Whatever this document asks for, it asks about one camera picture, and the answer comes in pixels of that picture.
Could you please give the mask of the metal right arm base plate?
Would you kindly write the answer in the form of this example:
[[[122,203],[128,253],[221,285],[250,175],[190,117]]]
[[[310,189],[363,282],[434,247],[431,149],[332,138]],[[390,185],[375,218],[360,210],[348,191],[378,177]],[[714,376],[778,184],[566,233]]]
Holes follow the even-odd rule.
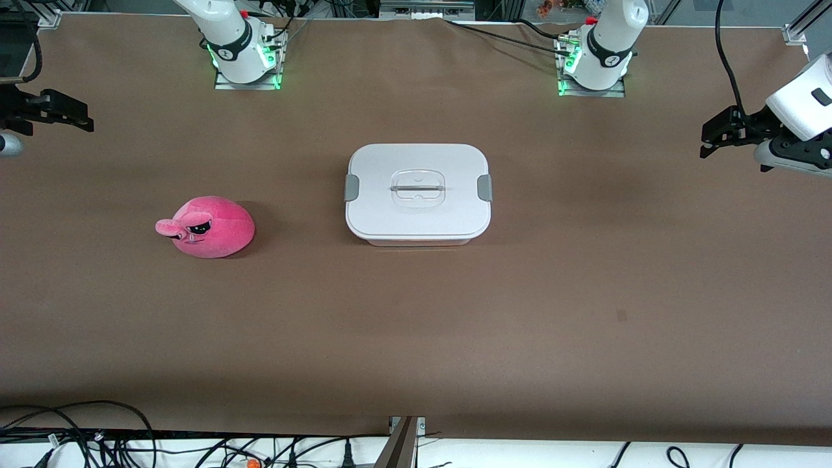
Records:
[[[262,36],[250,31],[226,45],[208,44],[217,90],[282,88],[287,32]]]

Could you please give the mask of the pink translucent plastic box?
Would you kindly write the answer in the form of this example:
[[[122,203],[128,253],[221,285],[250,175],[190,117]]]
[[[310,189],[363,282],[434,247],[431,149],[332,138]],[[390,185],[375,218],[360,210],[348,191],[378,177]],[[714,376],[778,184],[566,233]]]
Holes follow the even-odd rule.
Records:
[[[463,246],[475,237],[428,237],[428,238],[404,238],[404,237],[362,237],[359,239],[378,248],[448,248],[449,246]]]

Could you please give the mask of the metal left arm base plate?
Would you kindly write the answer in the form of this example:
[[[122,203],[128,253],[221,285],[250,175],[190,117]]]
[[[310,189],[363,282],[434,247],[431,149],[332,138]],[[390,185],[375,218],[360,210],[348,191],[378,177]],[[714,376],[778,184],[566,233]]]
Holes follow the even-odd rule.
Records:
[[[565,51],[567,53],[567,55],[559,55],[556,58],[559,97],[624,98],[626,96],[623,77],[619,77],[616,83],[609,89],[591,90],[580,85],[567,72],[567,67],[574,65],[575,59],[580,55],[578,36],[574,34],[559,34],[552,41],[556,51]]]

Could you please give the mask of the pink plush toy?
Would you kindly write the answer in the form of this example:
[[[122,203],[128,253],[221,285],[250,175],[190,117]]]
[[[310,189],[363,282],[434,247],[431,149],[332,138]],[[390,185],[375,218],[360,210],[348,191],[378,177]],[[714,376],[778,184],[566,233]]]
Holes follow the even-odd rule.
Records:
[[[157,221],[155,231],[191,257],[218,259],[246,248],[256,228],[253,217],[237,202],[200,196],[185,202],[172,218]]]

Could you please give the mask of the aluminium profile post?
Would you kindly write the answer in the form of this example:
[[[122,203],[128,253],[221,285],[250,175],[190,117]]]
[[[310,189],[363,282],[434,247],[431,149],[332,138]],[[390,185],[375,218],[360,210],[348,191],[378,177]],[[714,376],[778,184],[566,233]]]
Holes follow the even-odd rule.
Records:
[[[424,417],[391,417],[390,435],[372,468],[418,468],[419,439],[425,437]]]

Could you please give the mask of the white box lid grey clips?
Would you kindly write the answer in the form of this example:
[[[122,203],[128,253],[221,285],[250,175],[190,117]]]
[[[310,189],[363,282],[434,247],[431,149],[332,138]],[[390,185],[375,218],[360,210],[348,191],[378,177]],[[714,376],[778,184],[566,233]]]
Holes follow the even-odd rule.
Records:
[[[345,221],[357,237],[478,237],[491,222],[491,175],[467,144],[369,144],[350,158]]]

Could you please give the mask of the grey metal rail unit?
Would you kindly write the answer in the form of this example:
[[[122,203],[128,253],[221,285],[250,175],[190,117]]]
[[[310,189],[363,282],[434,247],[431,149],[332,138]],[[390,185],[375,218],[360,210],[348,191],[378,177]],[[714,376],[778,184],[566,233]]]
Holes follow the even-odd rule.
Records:
[[[378,17],[475,21],[475,0],[378,0]]]

